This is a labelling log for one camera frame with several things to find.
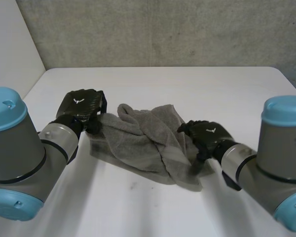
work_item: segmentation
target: white table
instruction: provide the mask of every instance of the white table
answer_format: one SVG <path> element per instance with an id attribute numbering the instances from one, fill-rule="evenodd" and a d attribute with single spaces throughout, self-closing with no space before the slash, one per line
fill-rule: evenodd
<path id="1" fill-rule="evenodd" d="M 296 89 L 274 68 L 79 68 L 47 71 L 25 102 L 37 130 L 55 118 L 71 90 L 103 90 L 108 112 L 174 104 L 185 121 L 220 122 L 257 149 L 266 99 Z M 85 135 L 45 207 L 29 222 L 0 218 L 0 237 L 287 237 L 244 191 L 228 188 L 219 165 L 202 192 L 166 186 L 91 157 Z"/>

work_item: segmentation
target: blue joint cap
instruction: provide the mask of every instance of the blue joint cap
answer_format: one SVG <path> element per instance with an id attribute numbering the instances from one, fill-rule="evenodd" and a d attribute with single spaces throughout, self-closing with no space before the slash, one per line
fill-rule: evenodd
<path id="1" fill-rule="evenodd" d="M 0 216 L 10 220 L 32 220 L 44 203 L 21 192 L 0 189 Z"/>
<path id="2" fill-rule="evenodd" d="M 28 109 L 20 95 L 7 87 L 0 87 L 0 131 L 19 124 L 27 115 Z"/>
<path id="3" fill-rule="evenodd" d="M 264 104 L 262 121 L 273 126 L 296 126 L 296 95 L 277 96 Z"/>
<path id="4" fill-rule="evenodd" d="M 296 232 L 296 193 L 285 199 L 275 210 L 274 219 Z"/>

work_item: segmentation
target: cloth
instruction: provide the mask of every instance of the cloth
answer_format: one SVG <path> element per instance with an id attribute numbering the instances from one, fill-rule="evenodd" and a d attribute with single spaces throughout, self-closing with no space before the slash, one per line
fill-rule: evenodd
<path id="1" fill-rule="evenodd" d="M 99 115 L 101 133 L 88 134 L 92 156 L 158 183 L 201 191 L 199 176 L 213 170 L 206 162 L 198 175 L 191 173 L 198 150 L 188 136 L 177 133 L 184 121 L 173 105 L 138 111 L 121 104 L 117 114 Z"/>

